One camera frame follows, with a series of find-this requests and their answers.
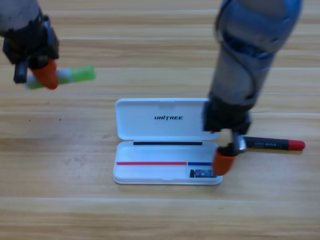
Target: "small black label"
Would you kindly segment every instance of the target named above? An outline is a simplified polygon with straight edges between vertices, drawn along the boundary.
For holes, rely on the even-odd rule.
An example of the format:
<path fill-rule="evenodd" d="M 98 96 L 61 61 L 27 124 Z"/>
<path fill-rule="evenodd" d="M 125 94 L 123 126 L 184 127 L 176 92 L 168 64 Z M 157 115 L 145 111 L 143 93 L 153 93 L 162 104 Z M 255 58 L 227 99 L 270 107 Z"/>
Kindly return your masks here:
<path fill-rule="evenodd" d="M 183 116 L 155 116 L 154 117 L 155 120 L 182 120 Z"/>

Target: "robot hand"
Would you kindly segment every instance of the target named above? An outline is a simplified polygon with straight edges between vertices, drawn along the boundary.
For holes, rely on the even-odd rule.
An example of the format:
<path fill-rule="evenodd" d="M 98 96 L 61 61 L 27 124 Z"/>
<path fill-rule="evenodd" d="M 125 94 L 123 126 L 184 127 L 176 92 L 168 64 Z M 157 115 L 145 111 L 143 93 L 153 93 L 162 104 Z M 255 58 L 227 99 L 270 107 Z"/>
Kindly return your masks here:
<path fill-rule="evenodd" d="M 16 84 L 27 81 L 29 68 L 42 85 L 57 88 L 59 41 L 37 0 L 1 0 L 0 36 L 4 54 L 15 65 Z"/>
<path fill-rule="evenodd" d="M 246 150 L 243 135 L 277 52 L 286 43 L 303 0 L 225 0 L 215 24 L 220 43 L 209 100 L 204 106 L 204 131 L 230 129 L 232 142 L 217 149 L 216 175 L 226 174 Z"/>

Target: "blue stripe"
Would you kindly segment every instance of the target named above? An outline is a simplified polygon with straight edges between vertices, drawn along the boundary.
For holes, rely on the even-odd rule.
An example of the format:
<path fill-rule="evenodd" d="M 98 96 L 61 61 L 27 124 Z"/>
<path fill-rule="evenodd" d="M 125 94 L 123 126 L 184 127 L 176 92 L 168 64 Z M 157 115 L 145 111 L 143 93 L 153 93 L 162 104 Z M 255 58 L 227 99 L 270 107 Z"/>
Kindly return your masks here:
<path fill-rule="evenodd" d="M 188 166 L 211 166 L 211 162 L 189 161 Z"/>

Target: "open case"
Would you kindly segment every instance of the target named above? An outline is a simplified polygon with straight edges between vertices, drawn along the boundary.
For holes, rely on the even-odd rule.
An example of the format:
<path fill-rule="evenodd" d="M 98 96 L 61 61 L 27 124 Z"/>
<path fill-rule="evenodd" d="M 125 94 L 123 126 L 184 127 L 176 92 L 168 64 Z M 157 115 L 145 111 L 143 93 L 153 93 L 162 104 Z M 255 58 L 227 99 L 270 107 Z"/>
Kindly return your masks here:
<path fill-rule="evenodd" d="M 215 185 L 218 133 L 203 131 L 206 98 L 123 98 L 115 103 L 118 136 L 113 179 L 119 184 Z"/>

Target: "wooden table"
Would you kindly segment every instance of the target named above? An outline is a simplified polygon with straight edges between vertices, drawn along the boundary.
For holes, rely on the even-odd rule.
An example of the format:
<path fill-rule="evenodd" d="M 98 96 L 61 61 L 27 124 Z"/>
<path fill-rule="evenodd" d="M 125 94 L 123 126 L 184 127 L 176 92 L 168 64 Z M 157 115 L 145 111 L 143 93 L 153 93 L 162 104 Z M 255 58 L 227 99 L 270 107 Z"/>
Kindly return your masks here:
<path fill-rule="evenodd" d="M 27 91 L 0 55 L 1 239 L 320 239 L 318 0 L 305 0 L 248 133 L 303 140 L 305 150 L 250 150 L 218 186 L 116 184 L 114 103 L 206 97 L 221 1 L 39 2 L 60 39 L 59 67 L 92 64 L 97 79 Z M 228 140 L 223 131 L 217 143 Z"/>

